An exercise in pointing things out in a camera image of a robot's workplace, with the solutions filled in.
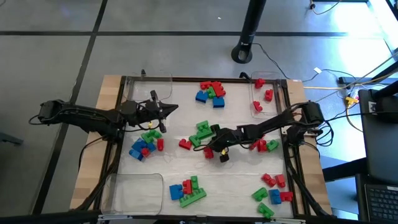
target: green block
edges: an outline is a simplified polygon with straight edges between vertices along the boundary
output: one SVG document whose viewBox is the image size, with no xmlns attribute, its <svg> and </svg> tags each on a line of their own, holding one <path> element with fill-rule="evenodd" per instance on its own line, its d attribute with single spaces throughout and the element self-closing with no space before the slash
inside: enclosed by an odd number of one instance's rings
<svg viewBox="0 0 398 224">
<path fill-rule="evenodd" d="M 162 137 L 162 134 L 161 134 L 160 132 L 156 131 L 156 130 L 150 130 L 150 131 L 149 131 L 149 134 L 150 134 L 152 137 L 155 137 L 156 139 Z"/>
<path fill-rule="evenodd" d="M 204 139 L 204 138 L 207 138 L 207 137 L 212 136 L 212 135 L 213 135 L 213 132 L 211 131 L 210 128 L 202 129 L 201 131 L 197 132 L 198 139 Z"/>
<path fill-rule="evenodd" d="M 189 141 L 192 142 L 193 146 L 197 147 L 200 145 L 200 139 L 196 135 L 189 136 Z"/>
<path fill-rule="evenodd" d="M 209 99 L 213 99 L 214 97 L 216 97 L 216 92 L 214 92 L 214 89 L 212 86 L 209 87 L 206 91 L 208 93 Z"/>
<path fill-rule="evenodd" d="M 257 211 L 259 213 L 262 213 L 262 215 L 266 218 L 270 218 L 271 216 L 274 215 L 274 212 L 269 209 L 269 207 L 267 207 L 266 205 L 264 205 L 262 202 L 259 204 Z"/>
<path fill-rule="evenodd" d="M 191 176 L 192 190 L 199 190 L 198 176 Z"/>
<path fill-rule="evenodd" d="M 261 202 L 263 198 L 268 196 L 267 189 L 265 187 L 261 187 L 258 191 L 251 195 L 256 201 Z"/>
<path fill-rule="evenodd" d="M 146 142 L 146 143 L 152 143 L 154 141 L 154 138 L 149 134 L 149 133 L 142 133 L 141 138 Z"/>
<path fill-rule="evenodd" d="M 271 140 L 269 143 L 267 143 L 267 148 L 268 151 L 273 151 L 274 149 L 276 149 L 279 146 L 279 142 L 275 141 L 275 140 Z"/>
<path fill-rule="evenodd" d="M 198 131 L 201 131 L 203 129 L 208 129 L 209 128 L 209 122 L 206 120 L 206 121 L 202 121 L 200 123 L 197 123 L 197 128 L 198 128 Z"/>
<path fill-rule="evenodd" d="M 180 206 L 183 208 L 187 205 L 190 205 L 193 202 L 196 202 L 197 200 L 203 198 L 206 196 L 206 192 L 203 189 L 199 190 L 194 190 L 192 194 L 186 195 L 182 198 L 180 198 Z"/>
</svg>

